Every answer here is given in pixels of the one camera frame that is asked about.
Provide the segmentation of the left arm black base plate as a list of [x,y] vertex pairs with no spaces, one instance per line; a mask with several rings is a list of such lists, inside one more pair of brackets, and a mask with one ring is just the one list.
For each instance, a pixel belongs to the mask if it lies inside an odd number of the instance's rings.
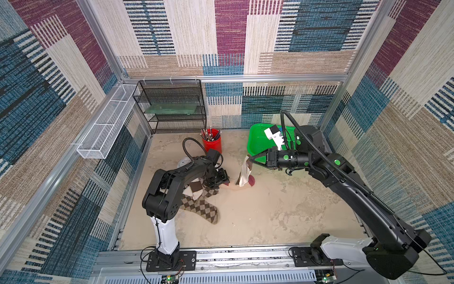
[[146,265],[147,272],[194,271],[197,252],[195,250],[179,251],[173,254],[154,252],[149,255]]

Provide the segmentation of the beige sock magenta purple stripes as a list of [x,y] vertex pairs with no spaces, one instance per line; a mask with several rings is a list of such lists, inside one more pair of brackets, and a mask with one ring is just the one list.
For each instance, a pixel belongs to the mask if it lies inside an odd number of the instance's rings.
[[239,185],[236,185],[235,183],[231,182],[231,183],[223,183],[219,186],[219,188],[220,189],[229,189],[232,191],[239,191],[239,190],[243,190],[243,189],[252,188],[254,185],[255,185],[255,178],[253,177],[253,175],[250,175],[248,178],[248,182],[245,183],[243,186],[239,186]]

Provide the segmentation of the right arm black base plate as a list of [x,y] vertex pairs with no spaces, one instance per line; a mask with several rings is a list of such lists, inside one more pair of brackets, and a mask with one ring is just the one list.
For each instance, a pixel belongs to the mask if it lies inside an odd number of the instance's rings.
[[325,254],[311,247],[291,247],[288,254],[294,261],[295,267],[342,266],[344,264],[343,260],[329,259]]

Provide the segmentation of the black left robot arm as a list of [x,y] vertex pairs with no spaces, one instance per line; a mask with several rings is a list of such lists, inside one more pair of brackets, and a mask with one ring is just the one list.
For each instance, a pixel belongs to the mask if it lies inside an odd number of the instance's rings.
[[221,168],[222,154],[209,149],[202,156],[193,157],[186,149],[188,141],[201,144],[191,137],[183,140],[183,151],[189,163],[173,170],[157,170],[142,201],[156,235],[156,248],[150,257],[156,257],[170,267],[181,262],[175,225],[178,210],[187,209],[213,224],[217,223],[218,209],[206,199],[218,194],[220,185],[229,183],[226,170]]

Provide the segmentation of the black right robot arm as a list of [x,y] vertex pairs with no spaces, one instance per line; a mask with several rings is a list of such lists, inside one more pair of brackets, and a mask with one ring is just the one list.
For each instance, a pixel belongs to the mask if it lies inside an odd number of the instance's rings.
[[340,154],[326,151],[323,133],[319,129],[298,125],[290,113],[282,111],[281,120],[286,118],[295,127],[293,140],[287,141],[285,125],[273,125],[266,133],[277,139],[275,145],[251,156],[249,161],[264,168],[285,170],[288,175],[305,170],[340,196],[372,232],[372,236],[365,239],[321,234],[310,245],[309,257],[314,264],[349,260],[366,264],[391,280],[410,272],[419,259],[419,253],[432,241],[430,234],[397,217],[366,186],[350,162]]

